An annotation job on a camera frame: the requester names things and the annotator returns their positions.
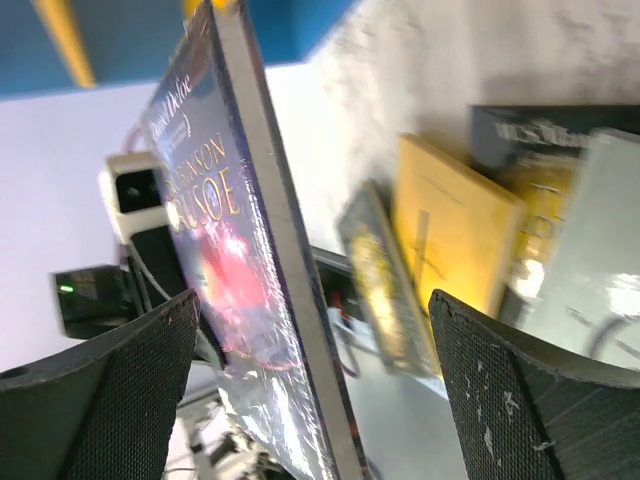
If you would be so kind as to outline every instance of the stack of books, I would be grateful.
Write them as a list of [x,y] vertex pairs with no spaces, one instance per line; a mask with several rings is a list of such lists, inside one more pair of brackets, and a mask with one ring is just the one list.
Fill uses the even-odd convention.
[[[428,313],[436,289],[568,350],[640,368],[640,106],[470,113],[471,162],[433,136],[401,135],[390,210],[371,207],[369,182],[338,224],[355,271],[375,264],[357,251],[366,230],[385,271],[411,284],[358,282],[389,371],[439,373]],[[419,311],[396,307],[389,328],[374,306],[385,295],[388,305],[417,299]]]

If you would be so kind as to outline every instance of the desk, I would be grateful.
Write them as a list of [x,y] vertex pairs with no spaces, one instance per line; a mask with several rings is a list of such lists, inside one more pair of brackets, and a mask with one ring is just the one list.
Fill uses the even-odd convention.
[[365,453],[382,477],[466,480],[448,400],[412,377],[389,375],[375,355],[354,353],[361,376],[347,378],[349,397]]
[[189,370],[187,388],[180,405],[186,405],[204,396],[212,395],[217,388],[218,383],[213,369],[204,363],[194,362]]

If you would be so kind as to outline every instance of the book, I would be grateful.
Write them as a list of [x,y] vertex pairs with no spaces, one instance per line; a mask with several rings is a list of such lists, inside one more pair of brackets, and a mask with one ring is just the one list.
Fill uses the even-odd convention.
[[640,106],[474,106],[475,168],[527,204],[501,318],[513,323],[535,299],[562,230],[575,179],[593,129],[640,133]]
[[495,318],[524,214],[514,194],[423,138],[400,137],[393,224],[425,311],[442,289]]
[[640,136],[602,131],[520,329],[605,363],[640,369]]
[[338,221],[359,303],[390,373],[425,377],[440,364],[382,201],[365,182]]
[[295,478],[369,478],[246,2],[201,4],[142,126],[226,413]]

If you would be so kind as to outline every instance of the cable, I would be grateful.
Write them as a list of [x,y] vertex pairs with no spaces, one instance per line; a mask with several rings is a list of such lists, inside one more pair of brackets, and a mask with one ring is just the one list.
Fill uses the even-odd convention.
[[599,360],[602,351],[606,347],[607,340],[612,339],[625,327],[637,325],[639,321],[640,317],[636,315],[612,315],[607,318],[602,326],[595,331],[587,348],[587,356]]
[[[342,330],[343,332],[351,335],[351,337],[356,338],[356,339],[358,338],[358,334],[356,332],[354,332],[353,330],[351,330],[348,327],[345,327],[341,323],[334,322],[333,325],[337,329]],[[356,344],[351,343],[350,346],[351,346],[351,348],[353,348],[355,350],[359,350],[360,352],[368,353],[369,355],[373,355],[374,357],[380,357],[380,353],[379,352],[377,352],[377,351],[375,351],[375,350],[373,350],[371,348],[365,347],[364,345],[361,345],[359,343],[356,343]]]
[[140,271],[138,262],[134,262],[133,268],[131,268],[130,270],[132,270],[131,273],[135,275],[136,281],[139,285],[138,292],[140,293],[142,302],[144,303],[143,313],[150,312],[151,310],[153,310],[153,305],[151,304],[151,299],[149,298],[149,292],[144,286],[144,279],[142,278],[142,272]]
[[[342,320],[342,325],[345,329],[351,330],[351,318],[345,313],[344,308],[342,308],[342,301],[340,299],[340,292],[333,292],[331,294],[332,304],[335,308],[340,310],[340,320]],[[342,365],[342,370],[351,378],[360,378],[360,365],[358,364],[358,360],[356,359],[355,354],[353,353],[353,348],[351,347],[351,343],[347,341],[346,338],[343,338],[344,348],[347,353],[347,357],[349,357],[349,362],[353,368],[347,367],[342,360],[340,360],[340,365]]]
[[127,252],[124,245],[122,245],[116,239],[116,251],[115,251],[116,263],[121,267],[127,264]]
[[368,457],[367,457],[367,464],[369,465],[369,472],[371,473],[373,480],[383,480],[380,470],[378,469],[378,467],[376,467],[375,463],[369,460]]
[[124,153],[132,153],[141,136],[142,129],[140,128],[140,125],[134,125],[124,140],[124,145],[122,146]]
[[168,480],[167,475],[169,473],[175,473],[175,472],[192,472],[193,475],[191,476],[191,478],[189,480],[196,480],[196,478],[198,478],[198,471],[195,468],[187,468],[187,467],[184,467],[184,468],[171,468],[169,470],[165,470],[162,473],[162,478],[166,478]]
[[156,278],[149,271],[144,261],[142,260],[142,257],[140,256],[138,249],[135,247],[133,242],[129,243],[128,247],[129,247],[129,253],[131,253],[131,256],[133,257],[135,262],[138,264],[138,267],[140,268],[140,270],[142,270],[142,273],[144,274],[144,276],[147,277],[147,280],[149,280],[149,283],[153,285],[153,288],[155,288],[158,291],[158,293],[164,297],[165,300],[171,300],[172,298],[171,295],[169,295],[165,291],[165,289],[160,286]]

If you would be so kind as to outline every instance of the white wall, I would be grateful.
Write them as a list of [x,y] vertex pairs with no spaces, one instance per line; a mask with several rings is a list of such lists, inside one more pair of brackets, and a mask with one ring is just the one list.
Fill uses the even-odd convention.
[[97,189],[152,86],[0,103],[0,371],[71,346],[49,273],[112,263]]
[[311,65],[270,68],[267,80],[309,241],[341,252],[334,224],[351,193],[343,174],[349,131],[334,121]]

